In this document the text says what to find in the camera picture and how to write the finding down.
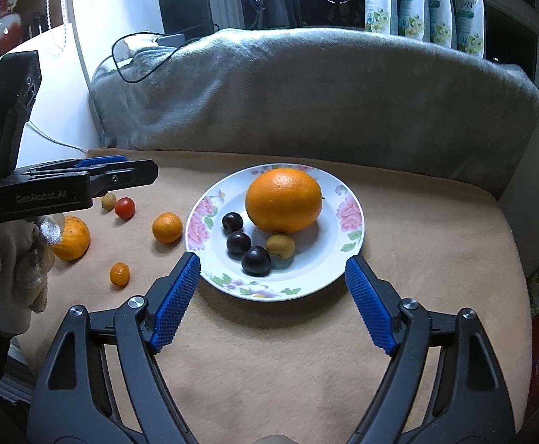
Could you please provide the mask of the gloved left hand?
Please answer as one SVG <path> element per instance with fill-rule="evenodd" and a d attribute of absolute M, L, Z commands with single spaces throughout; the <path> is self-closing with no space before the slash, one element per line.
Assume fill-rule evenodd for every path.
<path fill-rule="evenodd" d="M 0 223 L 0 331 L 21 335 L 47 307 L 52 246 L 61 242 L 64 215 Z"/>

